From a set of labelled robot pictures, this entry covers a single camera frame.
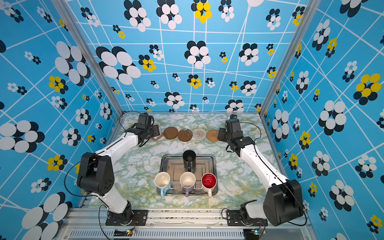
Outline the rusty brown round coaster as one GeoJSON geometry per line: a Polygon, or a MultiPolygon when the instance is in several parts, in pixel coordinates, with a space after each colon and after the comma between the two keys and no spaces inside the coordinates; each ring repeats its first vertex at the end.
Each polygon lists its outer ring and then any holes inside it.
{"type": "Polygon", "coordinates": [[[182,129],[178,132],[178,139],[182,142],[188,142],[193,138],[193,132],[189,129],[182,129]]]}

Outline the dark brown round wooden coaster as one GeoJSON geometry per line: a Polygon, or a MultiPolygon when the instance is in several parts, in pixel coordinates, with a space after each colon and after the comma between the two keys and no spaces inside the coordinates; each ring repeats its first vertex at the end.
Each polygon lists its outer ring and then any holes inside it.
{"type": "Polygon", "coordinates": [[[172,140],[178,136],[179,130],[176,127],[168,127],[163,131],[163,135],[166,139],[172,140]]]}

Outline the white ceramic mug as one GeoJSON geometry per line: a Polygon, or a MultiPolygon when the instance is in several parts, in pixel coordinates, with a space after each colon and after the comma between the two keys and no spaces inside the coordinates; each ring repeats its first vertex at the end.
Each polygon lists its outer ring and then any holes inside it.
{"type": "Polygon", "coordinates": [[[153,124],[153,126],[158,126],[158,127],[160,127],[161,125],[160,125],[160,123],[158,123],[158,122],[154,122],[154,124],[153,124]]]}

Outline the paw print cork coaster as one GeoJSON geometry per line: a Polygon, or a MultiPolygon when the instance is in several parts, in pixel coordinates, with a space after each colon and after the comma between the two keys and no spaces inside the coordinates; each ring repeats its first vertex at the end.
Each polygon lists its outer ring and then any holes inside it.
{"type": "Polygon", "coordinates": [[[158,137],[153,137],[152,140],[153,140],[154,142],[157,142],[157,141],[160,140],[163,136],[164,136],[164,134],[161,134],[161,135],[158,136],[158,137]]]}

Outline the black metal mug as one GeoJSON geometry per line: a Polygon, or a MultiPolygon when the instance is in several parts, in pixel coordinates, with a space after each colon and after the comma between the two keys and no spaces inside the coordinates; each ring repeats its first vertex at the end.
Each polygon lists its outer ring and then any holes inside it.
{"type": "Polygon", "coordinates": [[[193,172],[196,168],[196,153],[192,150],[187,150],[183,153],[184,168],[187,172],[193,172]]]}

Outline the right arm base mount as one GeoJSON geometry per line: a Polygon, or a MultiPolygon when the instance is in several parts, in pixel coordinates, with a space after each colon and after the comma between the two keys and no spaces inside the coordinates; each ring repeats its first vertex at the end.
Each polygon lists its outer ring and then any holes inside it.
{"type": "Polygon", "coordinates": [[[224,220],[227,221],[229,227],[256,227],[262,228],[268,226],[268,221],[266,219],[250,219],[244,220],[240,213],[240,210],[229,210],[223,209],[221,216],[224,220]]]}

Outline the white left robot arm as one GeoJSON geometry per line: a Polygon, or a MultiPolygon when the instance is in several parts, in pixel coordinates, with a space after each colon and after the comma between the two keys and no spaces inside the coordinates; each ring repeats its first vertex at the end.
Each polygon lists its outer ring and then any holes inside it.
{"type": "Polygon", "coordinates": [[[95,153],[85,153],[80,161],[77,186],[97,197],[107,208],[108,217],[118,225],[128,224],[132,218],[131,203],[115,187],[113,165],[128,150],[161,134],[153,116],[143,113],[138,121],[111,144],[95,153]]]}

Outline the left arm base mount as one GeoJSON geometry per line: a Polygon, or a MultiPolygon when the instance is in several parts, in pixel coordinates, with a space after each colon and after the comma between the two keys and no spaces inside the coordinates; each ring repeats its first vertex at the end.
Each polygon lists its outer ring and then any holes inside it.
{"type": "Polygon", "coordinates": [[[129,210],[122,214],[108,211],[106,226],[145,226],[148,213],[148,210],[129,210]]]}

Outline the white mug blue handle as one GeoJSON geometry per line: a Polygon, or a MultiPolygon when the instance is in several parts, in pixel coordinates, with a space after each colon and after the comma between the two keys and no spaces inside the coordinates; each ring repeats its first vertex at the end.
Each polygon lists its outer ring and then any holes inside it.
{"type": "Polygon", "coordinates": [[[167,191],[172,186],[171,177],[167,172],[160,172],[154,179],[156,187],[160,190],[161,197],[165,197],[167,191]]]}

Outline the multicolour woven round coaster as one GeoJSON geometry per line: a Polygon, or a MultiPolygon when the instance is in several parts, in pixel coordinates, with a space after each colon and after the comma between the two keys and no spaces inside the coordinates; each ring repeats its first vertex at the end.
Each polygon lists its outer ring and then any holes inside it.
{"type": "Polygon", "coordinates": [[[196,140],[204,140],[207,136],[207,132],[204,129],[198,128],[193,131],[193,138],[196,140]]]}

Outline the tan rattan round coaster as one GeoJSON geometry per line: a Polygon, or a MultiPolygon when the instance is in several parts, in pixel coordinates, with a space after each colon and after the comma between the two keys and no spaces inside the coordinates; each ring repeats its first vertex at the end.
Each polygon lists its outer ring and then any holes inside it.
{"type": "Polygon", "coordinates": [[[218,142],[218,136],[219,136],[219,131],[218,130],[210,130],[207,132],[206,138],[213,143],[218,142]]]}

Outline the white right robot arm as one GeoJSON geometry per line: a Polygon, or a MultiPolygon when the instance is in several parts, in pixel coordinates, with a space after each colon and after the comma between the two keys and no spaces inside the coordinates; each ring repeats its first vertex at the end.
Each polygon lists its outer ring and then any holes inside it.
{"type": "Polygon", "coordinates": [[[251,167],[266,190],[263,203],[254,200],[241,205],[240,215],[245,225],[266,219],[276,227],[305,214],[299,182],[280,173],[261,153],[255,141],[244,136],[237,115],[230,115],[225,127],[219,128],[218,140],[228,144],[228,153],[236,153],[251,167]]]}

